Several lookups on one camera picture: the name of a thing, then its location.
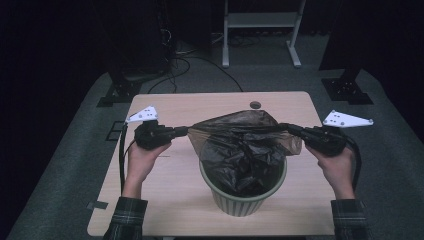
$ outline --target human hand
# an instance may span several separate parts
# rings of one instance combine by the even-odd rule
[[[123,197],[141,198],[141,185],[152,171],[157,157],[168,149],[171,143],[146,150],[137,144],[132,144],[128,149],[127,178],[125,180]]]
[[[333,188],[336,199],[354,199],[351,171],[353,152],[344,148],[339,155],[328,157],[307,145],[306,149],[318,159],[318,166]]]

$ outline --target flannel shirt sleeve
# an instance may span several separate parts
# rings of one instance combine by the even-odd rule
[[[141,240],[147,201],[120,197],[103,239]]]
[[[337,240],[374,239],[365,216],[365,205],[360,200],[331,201]]]

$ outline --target gray carpet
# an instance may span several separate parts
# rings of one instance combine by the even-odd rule
[[[300,69],[293,67],[284,47],[288,37],[264,36],[253,46],[230,48],[230,68],[226,72],[245,92],[306,91],[321,119],[333,109],[373,119],[374,126],[345,130],[361,149],[363,166],[357,195],[368,207],[372,231],[376,239],[424,239],[421,141],[387,99],[380,83],[365,71],[359,74],[357,83],[369,94],[373,105],[349,105],[329,99],[320,80],[338,77],[341,71],[318,71],[328,37],[298,37]],[[179,51],[189,49],[183,45]],[[221,64],[219,47],[186,57],[193,56]],[[211,63],[198,58],[185,59],[190,69],[175,79],[175,85],[167,80],[151,89],[164,76],[145,83],[140,92],[240,91],[229,76]],[[174,75],[187,68],[182,60],[172,62]],[[110,84],[111,79],[104,74],[92,86],[8,239],[95,239],[86,231],[91,217],[87,204],[97,199],[116,145],[105,141],[106,136],[114,121],[125,119],[130,106],[120,103],[109,108],[96,107]],[[307,238],[333,239],[332,236]]]

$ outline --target ribbed trash can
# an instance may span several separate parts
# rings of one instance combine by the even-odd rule
[[[283,184],[287,172],[287,159],[284,159],[283,164],[279,168],[279,177],[269,183],[270,190],[262,195],[254,197],[235,197],[227,194],[216,186],[214,181],[209,179],[205,169],[203,168],[202,161],[200,162],[200,172],[206,184],[211,188],[213,199],[216,205],[225,213],[235,217],[245,217],[256,212],[262,205],[264,200],[274,194]]]

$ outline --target black trash bag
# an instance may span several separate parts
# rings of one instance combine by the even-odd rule
[[[302,148],[263,110],[247,110],[194,124],[188,137],[208,178],[221,191],[253,197],[269,191],[286,156]]]

